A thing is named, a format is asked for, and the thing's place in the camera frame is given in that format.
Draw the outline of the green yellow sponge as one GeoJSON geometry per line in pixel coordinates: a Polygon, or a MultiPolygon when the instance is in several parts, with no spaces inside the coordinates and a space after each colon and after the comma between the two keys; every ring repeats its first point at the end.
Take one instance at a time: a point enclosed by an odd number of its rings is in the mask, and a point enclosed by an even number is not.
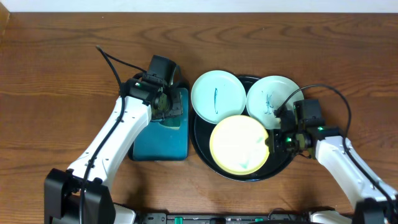
{"type": "Polygon", "coordinates": [[[160,122],[160,125],[164,126],[165,128],[178,130],[180,129],[181,120],[178,117],[165,118],[160,122]]]}

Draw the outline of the yellow plate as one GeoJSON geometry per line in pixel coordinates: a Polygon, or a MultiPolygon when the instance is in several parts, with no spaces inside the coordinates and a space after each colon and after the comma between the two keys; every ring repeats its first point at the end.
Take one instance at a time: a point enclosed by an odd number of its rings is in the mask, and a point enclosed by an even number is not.
{"type": "Polygon", "coordinates": [[[215,163],[229,174],[253,174],[269,158],[268,138],[265,127],[256,119],[245,115],[230,116],[212,130],[210,153],[215,163]]]}

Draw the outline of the light green plate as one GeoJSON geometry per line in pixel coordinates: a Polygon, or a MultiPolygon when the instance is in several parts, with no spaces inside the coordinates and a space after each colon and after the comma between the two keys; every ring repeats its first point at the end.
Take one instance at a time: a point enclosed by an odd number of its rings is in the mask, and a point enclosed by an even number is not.
{"type": "Polygon", "coordinates": [[[282,103],[300,87],[291,79],[268,76],[258,80],[247,93],[246,109],[266,129],[280,129],[280,119],[274,115],[282,103]]]}

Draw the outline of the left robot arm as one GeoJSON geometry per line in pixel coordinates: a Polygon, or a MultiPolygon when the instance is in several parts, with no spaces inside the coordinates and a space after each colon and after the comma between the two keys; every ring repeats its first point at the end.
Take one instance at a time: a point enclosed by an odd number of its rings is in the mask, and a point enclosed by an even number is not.
{"type": "Polygon", "coordinates": [[[132,78],[121,85],[111,116],[67,170],[44,181],[45,223],[134,223],[134,210],[115,204],[111,187],[138,135],[151,123],[183,115],[182,85],[132,78]]]}

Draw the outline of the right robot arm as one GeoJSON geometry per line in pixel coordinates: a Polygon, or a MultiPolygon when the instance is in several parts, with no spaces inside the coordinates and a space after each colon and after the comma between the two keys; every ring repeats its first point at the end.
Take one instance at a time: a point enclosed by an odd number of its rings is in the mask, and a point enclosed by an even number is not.
{"type": "Polygon", "coordinates": [[[265,144],[271,154],[281,151],[296,156],[309,152],[333,176],[353,206],[352,218],[322,211],[310,215],[312,223],[397,223],[397,190],[370,169],[340,128],[275,129],[265,144]]]}

